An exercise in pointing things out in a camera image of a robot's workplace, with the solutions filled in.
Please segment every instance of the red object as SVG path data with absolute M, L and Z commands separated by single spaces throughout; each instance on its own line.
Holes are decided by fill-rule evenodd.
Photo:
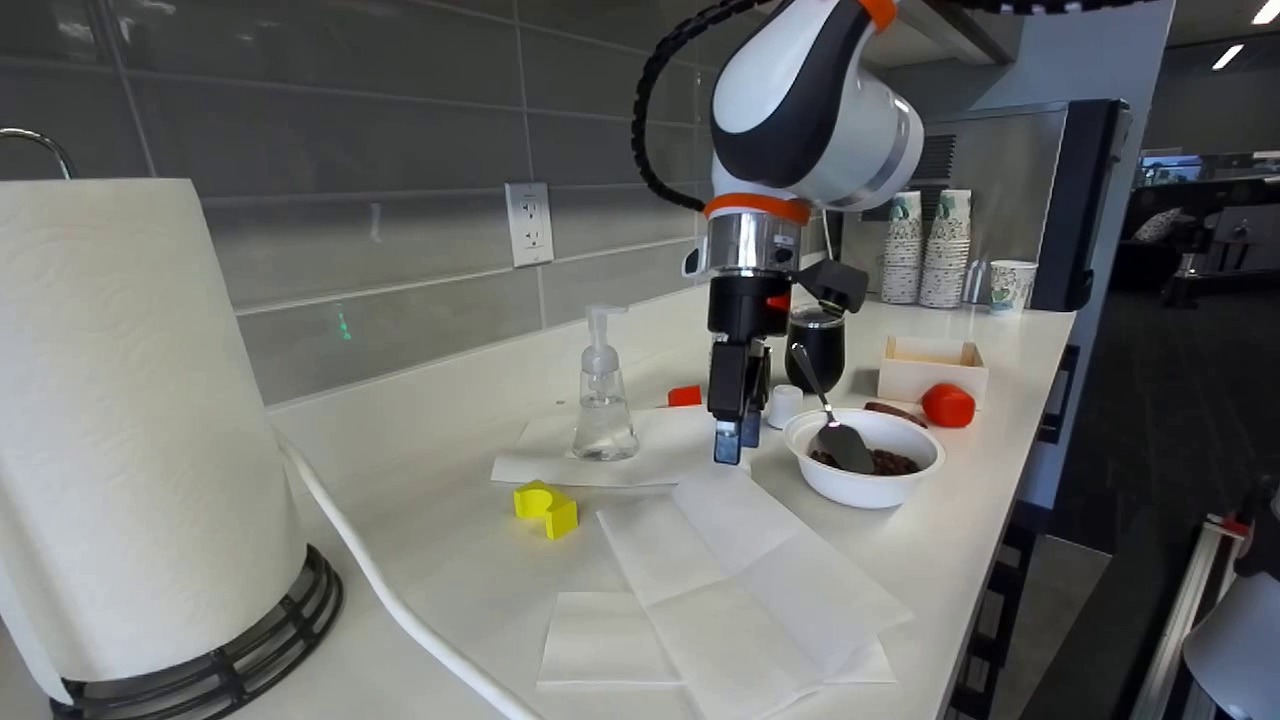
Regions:
M 773 313 L 791 313 L 791 297 L 789 297 L 789 291 L 765 297 L 765 309 L 773 309 Z
M 927 422 L 941 422 L 941 427 L 969 427 L 975 416 L 975 400 L 956 385 L 931 385 L 918 396 L 918 406 L 925 406 Z
M 789 223 L 808 223 L 808 204 L 805 198 L 780 198 L 780 197 L 761 197 L 761 192 L 725 192 L 711 197 L 702 215 L 727 212 L 727 208 L 752 208 Z
M 666 389 L 666 406 L 691 406 L 691 405 L 702 405 L 702 389 L 701 385 Z
M 1228 534 L 1247 534 L 1247 523 L 1241 519 L 1218 519 Z
M 862 0 L 862 13 L 871 15 L 874 31 L 889 31 L 897 18 L 897 0 Z

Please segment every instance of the red cap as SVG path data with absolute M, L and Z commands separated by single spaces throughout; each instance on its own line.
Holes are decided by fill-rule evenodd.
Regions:
M 884 31 L 897 18 L 897 0 L 861 0 L 871 15 L 874 31 Z
M 691 406 L 691 405 L 702 405 L 702 389 L 701 385 L 666 389 L 666 406 Z

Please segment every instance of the wall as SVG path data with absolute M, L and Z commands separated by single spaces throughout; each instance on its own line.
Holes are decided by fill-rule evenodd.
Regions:
M 1173 0 L 1112 8 L 1112 13 L 1080 13 L 1080 15 L 1033 15 L 1023 22 L 1020 54 L 1013 67 L 900 67 L 884 78 L 905 90 L 927 115 L 961 115 L 975 108 L 1020 108 L 1020 102 L 1069 102 L 1086 94 L 1112 94 L 1127 102 L 1127 128 L 1114 145 L 1114 162 L 1103 188 L 1097 236 L 1093 236 L 1093 300 L 1080 309 L 1077 336 L 1080 342 L 1080 377 L 1093 363 L 1093 336 L 1103 313 L 1103 291 L 1112 279 L 1112 256 L 1124 223 L 1124 204 L 1138 154 L 1138 141 L 1151 110 L 1151 86 L 1163 54 L 1173 22 Z M 1054 485 L 1064 469 L 1064 450 L 1070 447 L 1070 422 L 1059 445 L 1039 445 L 1023 478 L 1023 499 L 1050 506 Z
M 0 123 L 83 175 L 192 175 L 267 400 L 685 288 L 701 215 L 632 172 L 628 108 L 701 0 L 5 0 Z M 702 188 L 702 67 L 652 148 Z M 0 148 L 0 175 L 50 175 Z M 551 188 L 556 263 L 513 268 L 505 185 Z

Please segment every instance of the paper towel sheet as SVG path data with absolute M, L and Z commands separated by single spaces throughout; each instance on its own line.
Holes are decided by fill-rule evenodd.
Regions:
M 884 680 L 906 606 L 744 472 L 600 506 L 606 549 L 702 717 L 767 717 L 841 680 Z
M 645 406 L 632 416 L 638 450 L 617 463 L 567 454 L 577 416 L 534 416 L 520 445 L 492 458 L 494 485 L 551 478 L 561 488 L 666 488 L 686 469 L 711 469 L 711 416 L 702 406 Z
M 192 185 L 0 185 L 0 336 L 0 611 L 26 662 L 138 677 L 254 622 L 302 544 Z
M 647 611 L 628 590 L 561 590 L 541 692 L 681 687 Z

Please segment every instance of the cord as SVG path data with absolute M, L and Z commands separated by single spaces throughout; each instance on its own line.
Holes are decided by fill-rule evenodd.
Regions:
M 702 198 L 662 185 L 647 159 L 647 102 L 652 102 L 652 86 L 655 78 L 662 77 L 662 67 L 673 64 L 673 54 L 691 42 L 701 31 L 708 31 L 711 22 L 725 22 L 755 4 L 773 4 L 773 0 L 718 0 L 718 4 L 708 4 L 701 8 L 696 15 L 681 18 L 662 39 L 655 39 L 655 49 L 647 50 L 645 58 L 645 70 L 637 78 L 637 102 L 632 102 L 632 154 L 637 154 L 637 168 L 645 175 L 645 185 L 666 198 L 666 204 L 681 204 L 681 208 L 691 208 L 691 212 L 702 212 Z
M 533 708 L 523 708 L 513 692 L 505 692 L 492 677 L 483 677 L 471 660 L 464 660 L 446 639 L 438 639 L 432 629 L 422 629 L 405 600 L 388 587 L 385 570 L 370 565 L 364 539 L 346 523 L 346 515 L 330 505 L 306 458 L 300 458 L 290 447 L 284 447 L 290 458 L 300 485 L 319 505 L 324 519 L 335 529 L 335 534 L 346 544 L 354 566 L 364 570 L 370 597 L 388 606 L 388 616 L 413 634 L 427 654 L 434 654 L 458 685 L 468 685 L 483 704 L 492 704 L 509 720 L 534 720 Z

